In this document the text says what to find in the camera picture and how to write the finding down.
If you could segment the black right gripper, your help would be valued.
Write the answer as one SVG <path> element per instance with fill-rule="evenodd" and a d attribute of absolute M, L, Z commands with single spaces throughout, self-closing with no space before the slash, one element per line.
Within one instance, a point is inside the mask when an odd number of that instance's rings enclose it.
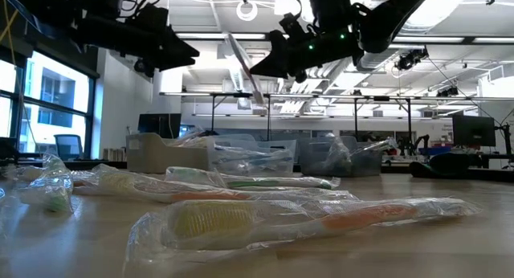
<path fill-rule="evenodd" d="M 329 18 L 318 25 L 308 24 L 305 31 L 291 13 L 285 14 L 279 24 L 288 38 L 278 30 L 268 34 L 270 54 L 250 69 L 252 75 L 283 79 L 290 75 L 302 84 L 308 78 L 306 69 L 344 58 L 357 63 L 364 55 L 352 24 Z"/>

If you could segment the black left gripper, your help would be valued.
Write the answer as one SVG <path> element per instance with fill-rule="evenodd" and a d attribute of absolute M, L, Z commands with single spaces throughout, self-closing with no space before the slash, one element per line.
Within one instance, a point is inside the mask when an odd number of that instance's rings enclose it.
<path fill-rule="evenodd" d="M 133 24 L 91 17 L 80 22 L 73 40 L 80 45 L 117 51 L 122 57 L 132 55 L 145 59 L 160 72 L 194 65 L 193 57 L 199 57 L 199 51 L 179 39 L 170 27 L 156 33 Z"/>

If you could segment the black ceiling spotlight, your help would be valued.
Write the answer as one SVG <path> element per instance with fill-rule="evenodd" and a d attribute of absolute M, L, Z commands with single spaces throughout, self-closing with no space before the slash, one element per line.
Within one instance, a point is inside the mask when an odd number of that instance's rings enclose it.
<path fill-rule="evenodd" d="M 142 73 L 149 78 L 154 77 L 155 67 L 145 59 L 138 59 L 133 68 L 136 72 Z"/>

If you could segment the long ceiling light strip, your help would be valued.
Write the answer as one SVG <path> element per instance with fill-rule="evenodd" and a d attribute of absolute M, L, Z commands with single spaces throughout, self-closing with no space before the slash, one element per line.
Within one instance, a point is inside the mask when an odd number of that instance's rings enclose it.
<path fill-rule="evenodd" d="M 222 40 L 228 36 L 220 32 L 179 32 L 180 39 L 189 41 Z M 392 43 L 395 44 L 459 44 L 459 45 L 513 45 L 514 36 L 445 36 L 445 35 L 398 35 Z"/>

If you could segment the black monitor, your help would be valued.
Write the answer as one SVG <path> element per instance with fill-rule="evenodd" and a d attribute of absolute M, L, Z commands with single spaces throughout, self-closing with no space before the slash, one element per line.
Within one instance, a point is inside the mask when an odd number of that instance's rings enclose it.
<path fill-rule="evenodd" d="M 139 116 L 140 133 L 156 133 L 162 138 L 179 137 L 182 115 L 180 113 L 145 113 Z"/>
<path fill-rule="evenodd" d="M 454 115 L 453 145 L 496 146 L 495 122 L 491 117 Z"/>

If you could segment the clear plastic bin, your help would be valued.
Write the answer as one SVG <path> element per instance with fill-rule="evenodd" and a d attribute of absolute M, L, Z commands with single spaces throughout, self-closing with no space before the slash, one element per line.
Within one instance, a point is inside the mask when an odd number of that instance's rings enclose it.
<path fill-rule="evenodd" d="M 207 149 L 214 145 L 240 146 L 245 149 L 290 149 L 294 154 L 294 164 L 296 156 L 296 140 L 289 141 L 254 141 L 245 139 L 235 139 L 234 137 L 214 136 L 207 140 Z M 281 177 L 281 176 L 257 176 L 257 177 Z"/>

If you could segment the grey translucent plastic bin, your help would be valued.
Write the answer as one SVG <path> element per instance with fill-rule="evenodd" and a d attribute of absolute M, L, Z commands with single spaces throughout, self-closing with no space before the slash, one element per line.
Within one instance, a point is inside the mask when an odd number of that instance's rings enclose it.
<path fill-rule="evenodd" d="M 327 157 L 332 137 L 314 137 L 304 138 L 297 141 L 298 162 L 300 164 L 300 172 L 310 176 L 328 176 L 323 171 L 323 161 Z M 355 178 L 363 176 L 376 176 L 381 173 L 381 164 L 378 160 L 361 159 L 352 162 L 351 175 L 348 177 L 337 178 Z"/>

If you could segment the white plastic bin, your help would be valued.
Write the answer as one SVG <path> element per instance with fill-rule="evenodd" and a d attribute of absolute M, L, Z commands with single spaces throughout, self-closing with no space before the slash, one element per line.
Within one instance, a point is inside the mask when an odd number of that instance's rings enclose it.
<path fill-rule="evenodd" d="M 138 133 L 126 138 L 127 170 L 144 174 L 164 174 L 168 167 L 179 166 L 208 170 L 206 148 L 166 144 L 156 133 Z"/>

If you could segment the row of brown books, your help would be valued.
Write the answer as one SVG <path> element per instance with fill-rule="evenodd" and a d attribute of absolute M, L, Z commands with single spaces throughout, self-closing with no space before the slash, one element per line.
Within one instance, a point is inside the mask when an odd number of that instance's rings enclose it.
<path fill-rule="evenodd" d="M 102 152 L 102 158 L 107 161 L 126 161 L 126 150 L 125 148 L 105 148 Z"/>

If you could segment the large window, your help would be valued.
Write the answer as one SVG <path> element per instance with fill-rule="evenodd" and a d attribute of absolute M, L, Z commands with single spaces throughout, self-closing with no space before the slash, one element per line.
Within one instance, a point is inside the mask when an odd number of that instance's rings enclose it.
<path fill-rule="evenodd" d="M 57 135 L 78 136 L 90 157 L 96 78 L 35 51 L 0 47 L 0 138 L 22 153 L 55 152 Z"/>

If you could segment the black office chair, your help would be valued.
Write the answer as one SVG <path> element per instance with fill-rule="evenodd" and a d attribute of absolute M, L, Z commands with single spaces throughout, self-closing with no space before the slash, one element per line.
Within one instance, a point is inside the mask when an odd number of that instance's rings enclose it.
<path fill-rule="evenodd" d="M 64 161 L 81 159 L 84 157 L 81 137 L 74 134 L 54 135 L 57 153 Z"/>

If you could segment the black chair back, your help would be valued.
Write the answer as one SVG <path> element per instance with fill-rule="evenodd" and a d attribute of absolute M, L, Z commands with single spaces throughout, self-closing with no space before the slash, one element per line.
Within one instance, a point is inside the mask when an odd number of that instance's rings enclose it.
<path fill-rule="evenodd" d="M 459 178 L 470 166 L 470 158 L 462 153 L 441 153 L 427 163 L 412 161 L 409 170 L 415 178 Z"/>

